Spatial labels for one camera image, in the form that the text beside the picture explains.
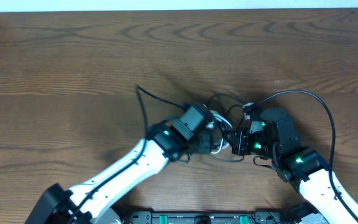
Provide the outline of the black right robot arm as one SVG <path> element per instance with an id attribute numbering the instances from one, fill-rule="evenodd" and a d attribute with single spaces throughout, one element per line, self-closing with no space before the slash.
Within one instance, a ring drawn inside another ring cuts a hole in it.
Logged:
<path id="1" fill-rule="evenodd" d="M 225 128 L 223 139 L 233 154 L 270 160 L 270 169 L 306 200 L 288 216 L 291 222 L 320 216 L 326 223 L 358 223 L 358 203 L 344 189 L 331 163 L 302 145 L 286 109 L 258 108 L 247 116 L 248 128 Z"/>

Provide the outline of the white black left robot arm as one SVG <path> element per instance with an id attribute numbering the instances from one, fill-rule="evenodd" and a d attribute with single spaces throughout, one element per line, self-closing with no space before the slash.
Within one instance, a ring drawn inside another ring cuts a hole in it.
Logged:
<path id="1" fill-rule="evenodd" d="M 128 191 L 179 160 L 215 128 L 227 131 L 231 125 L 205 105 L 193 104 L 171 125 L 163 120 L 147 128 L 145 137 L 128 154 L 98 175 L 68 190 L 59 184 L 49 187 L 26 222 L 98 223 Z"/>

